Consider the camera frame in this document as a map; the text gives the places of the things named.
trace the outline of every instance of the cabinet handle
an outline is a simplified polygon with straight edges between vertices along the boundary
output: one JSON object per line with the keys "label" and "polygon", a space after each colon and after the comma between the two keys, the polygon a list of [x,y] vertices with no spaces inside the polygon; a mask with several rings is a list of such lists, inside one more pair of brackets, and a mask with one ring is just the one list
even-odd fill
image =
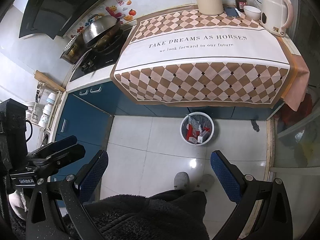
{"label": "cabinet handle", "polygon": [[99,93],[102,90],[102,86],[99,87],[98,90],[92,91],[92,89],[90,89],[90,93]]}
{"label": "cabinet handle", "polygon": [[88,90],[86,90],[84,93],[79,92],[79,95],[80,95],[80,96],[85,96],[85,95],[87,95],[87,94],[88,94]]}
{"label": "cabinet handle", "polygon": [[64,132],[64,128],[66,127],[67,119],[63,119],[63,124],[61,128],[61,132]]}

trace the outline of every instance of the black stove top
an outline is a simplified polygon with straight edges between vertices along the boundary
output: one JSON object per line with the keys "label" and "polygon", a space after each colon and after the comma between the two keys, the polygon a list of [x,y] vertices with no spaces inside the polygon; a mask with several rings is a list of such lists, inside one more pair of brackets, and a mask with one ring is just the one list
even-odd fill
{"label": "black stove top", "polygon": [[80,78],[100,68],[116,63],[120,56],[121,49],[129,36],[130,29],[119,30],[111,43],[99,51],[91,50],[84,58],[80,66],[73,73],[70,81]]}

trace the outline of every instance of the foot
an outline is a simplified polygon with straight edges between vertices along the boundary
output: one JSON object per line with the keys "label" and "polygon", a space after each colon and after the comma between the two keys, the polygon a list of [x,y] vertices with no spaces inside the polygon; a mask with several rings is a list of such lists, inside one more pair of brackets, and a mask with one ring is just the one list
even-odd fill
{"label": "foot", "polygon": [[196,185],[196,190],[207,193],[214,184],[214,177],[210,174],[204,174],[200,183]]}
{"label": "foot", "polygon": [[173,187],[174,189],[188,190],[190,185],[189,176],[186,172],[179,172],[174,177]]}

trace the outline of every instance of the blue phone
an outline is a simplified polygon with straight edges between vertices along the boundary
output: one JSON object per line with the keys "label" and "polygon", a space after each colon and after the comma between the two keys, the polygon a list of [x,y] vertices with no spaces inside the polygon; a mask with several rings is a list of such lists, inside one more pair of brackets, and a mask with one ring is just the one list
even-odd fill
{"label": "blue phone", "polygon": [[229,17],[239,17],[236,9],[233,7],[225,7],[224,11],[226,12],[227,16],[229,16]]}

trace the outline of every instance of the blue gripper pad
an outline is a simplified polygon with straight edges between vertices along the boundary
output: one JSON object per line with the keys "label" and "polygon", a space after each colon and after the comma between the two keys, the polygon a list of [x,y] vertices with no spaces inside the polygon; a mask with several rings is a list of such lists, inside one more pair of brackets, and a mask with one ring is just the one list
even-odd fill
{"label": "blue gripper pad", "polygon": [[215,152],[211,154],[210,163],[230,201],[238,204],[242,195],[235,177]]}
{"label": "blue gripper pad", "polygon": [[103,151],[90,171],[79,184],[78,199],[80,203],[89,201],[109,163],[108,153]]}

